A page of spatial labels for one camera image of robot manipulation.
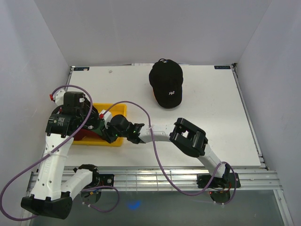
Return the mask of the dark green baseball cap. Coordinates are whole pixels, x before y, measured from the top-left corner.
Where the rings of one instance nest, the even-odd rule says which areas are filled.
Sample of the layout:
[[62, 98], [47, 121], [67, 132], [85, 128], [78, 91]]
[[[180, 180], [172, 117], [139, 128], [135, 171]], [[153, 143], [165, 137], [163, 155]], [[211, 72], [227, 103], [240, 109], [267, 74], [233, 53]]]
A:
[[83, 128], [97, 134], [100, 137], [102, 137], [103, 136], [103, 130], [105, 128], [104, 119], [100, 119], [100, 118], [89, 119], [85, 123]]

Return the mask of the red baseball cap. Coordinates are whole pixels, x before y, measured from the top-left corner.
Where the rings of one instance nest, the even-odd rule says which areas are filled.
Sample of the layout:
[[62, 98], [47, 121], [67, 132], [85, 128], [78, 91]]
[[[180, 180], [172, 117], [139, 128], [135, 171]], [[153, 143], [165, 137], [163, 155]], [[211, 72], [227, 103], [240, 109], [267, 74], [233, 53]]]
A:
[[102, 138], [96, 134], [93, 131], [87, 130], [87, 129], [81, 129], [75, 136], [75, 141], [99, 141], [102, 140]]

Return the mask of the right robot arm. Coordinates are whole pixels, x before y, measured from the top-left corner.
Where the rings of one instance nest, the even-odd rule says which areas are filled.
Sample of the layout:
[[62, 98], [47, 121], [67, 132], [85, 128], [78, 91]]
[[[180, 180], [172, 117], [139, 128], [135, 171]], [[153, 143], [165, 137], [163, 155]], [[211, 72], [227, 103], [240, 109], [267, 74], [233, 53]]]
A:
[[143, 123], [131, 123], [125, 116], [118, 114], [99, 116], [103, 126], [103, 137], [113, 143], [119, 137], [133, 144], [150, 142], [171, 142], [185, 155], [198, 159], [208, 170], [208, 174], [197, 175], [198, 188], [231, 189], [240, 188], [238, 174], [232, 172], [229, 164], [222, 162], [212, 151], [206, 132], [184, 118], [178, 118], [171, 125], [148, 126]]

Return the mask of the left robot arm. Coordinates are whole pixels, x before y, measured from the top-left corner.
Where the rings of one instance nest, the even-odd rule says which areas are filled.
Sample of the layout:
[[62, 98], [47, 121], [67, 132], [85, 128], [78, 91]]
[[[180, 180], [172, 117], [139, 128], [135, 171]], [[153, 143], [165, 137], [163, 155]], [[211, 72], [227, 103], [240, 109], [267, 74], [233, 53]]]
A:
[[66, 219], [73, 199], [82, 190], [84, 201], [93, 198], [95, 203], [101, 197], [100, 187], [113, 185], [113, 176], [99, 174], [92, 164], [75, 168], [75, 174], [62, 183], [68, 151], [73, 143], [71, 135], [78, 134], [79, 138], [95, 135], [109, 143], [116, 138], [109, 136], [107, 122], [111, 116], [100, 116], [84, 93], [60, 90], [54, 100], [58, 107], [52, 112], [46, 127], [43, 153], [46, 159], [40, 165], [31, 194], [22, 199], [21, 207], [35, 215]]

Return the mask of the black cap white logo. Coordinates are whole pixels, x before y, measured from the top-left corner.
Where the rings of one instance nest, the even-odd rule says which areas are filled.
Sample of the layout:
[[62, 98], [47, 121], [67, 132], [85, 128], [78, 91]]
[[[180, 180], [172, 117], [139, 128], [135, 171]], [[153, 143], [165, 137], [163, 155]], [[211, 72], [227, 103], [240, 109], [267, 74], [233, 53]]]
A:
[[165, 109], [172, 109], [182, 102], [183, 71], [171, 59], [159, 59], [149, 73], [149, 82], [157, 103]]

